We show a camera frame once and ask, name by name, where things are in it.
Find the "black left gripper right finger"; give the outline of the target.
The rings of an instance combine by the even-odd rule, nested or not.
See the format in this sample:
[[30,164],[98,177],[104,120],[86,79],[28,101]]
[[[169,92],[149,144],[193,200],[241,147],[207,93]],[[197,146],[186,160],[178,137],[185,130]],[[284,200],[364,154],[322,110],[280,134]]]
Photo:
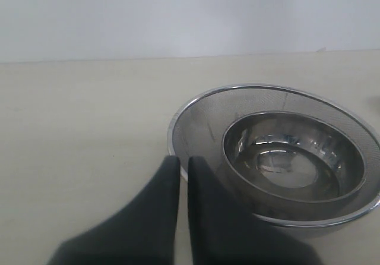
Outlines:
[[204,158],[188,163],[188,220],[194,264],[321,264],[309,245],[252,215]]

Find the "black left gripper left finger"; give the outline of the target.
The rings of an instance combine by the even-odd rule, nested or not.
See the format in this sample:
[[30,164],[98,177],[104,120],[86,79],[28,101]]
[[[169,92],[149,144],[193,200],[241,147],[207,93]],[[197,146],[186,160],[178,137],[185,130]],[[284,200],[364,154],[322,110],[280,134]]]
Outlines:
[[150,182],[123,209],[65,241],[49,264],[173,264],[181,166],[164,158]]

